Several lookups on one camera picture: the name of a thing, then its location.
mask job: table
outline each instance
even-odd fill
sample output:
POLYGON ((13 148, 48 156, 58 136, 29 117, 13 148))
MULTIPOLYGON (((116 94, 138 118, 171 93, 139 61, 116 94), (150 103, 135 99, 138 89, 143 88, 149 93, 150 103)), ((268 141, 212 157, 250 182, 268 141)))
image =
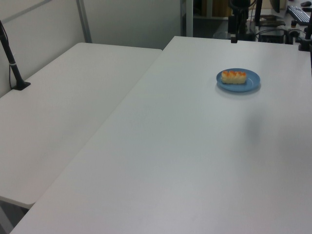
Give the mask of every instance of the table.
POLYGON ((174 37, 12 233, 310 233, 311 100, 296 46, 174 37))
POLYGON ((80 43, 0 98, 0 199, 30 208, 160 53, 80 43))

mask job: plate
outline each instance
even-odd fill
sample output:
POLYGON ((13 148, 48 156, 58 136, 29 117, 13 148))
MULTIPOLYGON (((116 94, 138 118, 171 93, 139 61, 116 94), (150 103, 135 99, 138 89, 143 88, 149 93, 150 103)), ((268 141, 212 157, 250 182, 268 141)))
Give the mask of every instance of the plate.
POLYGON ((225 83, 222 83, 222 80, 221 80, 221 74, 223 72, 221 71, 218 73, 218 75, 216 75, 216 81, 217 81, 217 84, 223 89, 233 91, 233 92, 247 92, 247 91, 256 89, 260 84, 260 77, 258 76, 257 73, 253 71, 243 69, 243 68, 231 68, 231 69, 226 69, 224 71, 246 72, 247 78, 246 78, 246 82, 243 84, 225 84, 225 83))

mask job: keyboard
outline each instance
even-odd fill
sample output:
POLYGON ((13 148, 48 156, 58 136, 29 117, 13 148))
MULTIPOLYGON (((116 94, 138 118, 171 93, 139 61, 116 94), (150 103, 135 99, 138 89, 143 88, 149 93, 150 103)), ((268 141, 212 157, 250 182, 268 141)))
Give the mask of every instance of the keyboard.
POLYGON ((288 6, 287 12, 298 21, 301 26, 309 25, 310 16, 297 6, 288 6))

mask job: white wall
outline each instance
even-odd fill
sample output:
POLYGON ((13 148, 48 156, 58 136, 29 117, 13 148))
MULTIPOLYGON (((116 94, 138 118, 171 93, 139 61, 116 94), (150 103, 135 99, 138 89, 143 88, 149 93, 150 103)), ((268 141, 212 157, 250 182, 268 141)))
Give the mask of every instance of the white wall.
MULTIPOLYGON (((73 45, 84 42, 75 0, 50 1, 3 26, 23 79, 29 78, 73 45)), ((10 90, 8 66, 0 46, 0 97, 10 90)))
POLYGON ((164 49, 180 36, 180 0, 84 0, 93 43, 164 49))

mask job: black cable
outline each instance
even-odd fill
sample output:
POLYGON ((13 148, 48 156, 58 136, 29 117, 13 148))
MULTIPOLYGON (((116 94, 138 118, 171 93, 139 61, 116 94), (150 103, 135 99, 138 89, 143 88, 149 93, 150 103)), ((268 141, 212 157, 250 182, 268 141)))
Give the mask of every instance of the black cable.
MULTIPOLYGON (((2 24, 1 21, 0 21, 0 26, 1 26, 1 28, 3 29, 4 34, 5 34, 5 37, 6 37, 6 40, 7 40, 8 44, 9 44, 8 35, 7 35, 7 33, 6 33, 6 31, 5 31, 5 28, 4 28, 4 26, 3 26, 3 24, 2 24)), ((12 90, 12 85, 11 85, 11 66, 10 66, 10 65, 9 65, 9 85, 10 85, 10 89, 12 90)))

